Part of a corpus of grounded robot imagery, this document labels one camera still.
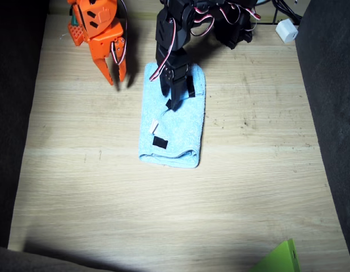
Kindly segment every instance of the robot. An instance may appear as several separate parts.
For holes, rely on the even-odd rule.
[[[257,0],[160,0],[164,8],[157,16],[156,60],[158,68],[150,81],[159,78],[162,94],[171,90],[170,109],[176,111],[182,92],[195,95],[192,77],[189,76],[190,57],[183,46],[191,35],[203,36],[215,27],[216,38],[230,49],[240,41],[252,40],[250,17],[260,20],[253,11]],[[209,27],[201,34],[192,28],[205,22]]]
[[[123,28],[119,19],[115,18],[117,0],[68,0],[68,3],[71,4],[72,15],[68,29],[75,45],[80,46],[83,41],[89,44],[94,63],[113,85],[106,63],[111,52],[114,63],[119,67],[119,79],[123,82],[126,74],[126,36],[123,37]]]

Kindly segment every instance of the white tag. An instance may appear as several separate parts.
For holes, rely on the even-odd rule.
[[[157,126],[158,126],[158,121],[156,119],[153,119],[151,127],[150,127],[150,133],[151,134],[154,134],[154,132],[156,131]]]

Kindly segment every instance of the wood grain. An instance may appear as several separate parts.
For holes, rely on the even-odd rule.
[[[247,271],[294,238],[302,271],[350,271],[294,43],[265,25],[235,50],[193,39],[207,83],[201,163],[176,169],[138,159],[155,22],[132,22],[138,73],[117,90],[68,20],[47,19],[10,249],[135,271]]]
[[[298,0],[295,5],[294,0],[285,0],[287,5],[299,15],[306,11],[310,0]],[[125,0],[129,16],[135,19],[156,20],[158,12],[163,8],[159,0]],[[67,0],[51,0],[49,5],[50,14],[69,14],[69,4]],[[275,15],[275,7],[271,2],[260,5],[256,8],[258,14],[262,16],[262,23],[272,23]],[[287,19],[288,17],[280,12],[277,14],[277,21]]]

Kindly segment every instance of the folded towel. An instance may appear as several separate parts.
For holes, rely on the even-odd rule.
[[[140,160],[172,167],[195,168],[200,161],[204,124],[205,75],[199,66],[191,67],[195,97],[189,97],[188,91],[184,92],[181,105],[174,112],[166,106],[171,92],[164,97],[159,79],[149,81],[156,69],[156,63],[147,64],[145,69]]]

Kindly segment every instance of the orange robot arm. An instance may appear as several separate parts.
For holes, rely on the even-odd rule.
[[[68,3],[73,5],[73,16],[78,21],[78,25],[71,22],[68,25],[75,45],[79,46],[83,41],[89,44],[94,63],[111,85],[113,79],[106,58],[112,52],[119,66],[120,81],[123,82],[126,74],[126,40],[122,26],[115,18],[117,0],[68,0]]]

